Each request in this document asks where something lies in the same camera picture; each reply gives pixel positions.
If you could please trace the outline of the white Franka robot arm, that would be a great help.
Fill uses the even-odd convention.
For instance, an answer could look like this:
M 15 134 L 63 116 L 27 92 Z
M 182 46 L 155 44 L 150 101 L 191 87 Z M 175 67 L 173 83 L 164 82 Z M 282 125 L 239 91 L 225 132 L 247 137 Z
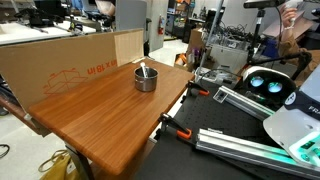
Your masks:
M 263 121 L 267 134 L 296 162 L 320 167 L 320 67 L 297 88 L 286 74 L 253 66 L 243 74 L 243 85 L 266 100 L 282 104 Z

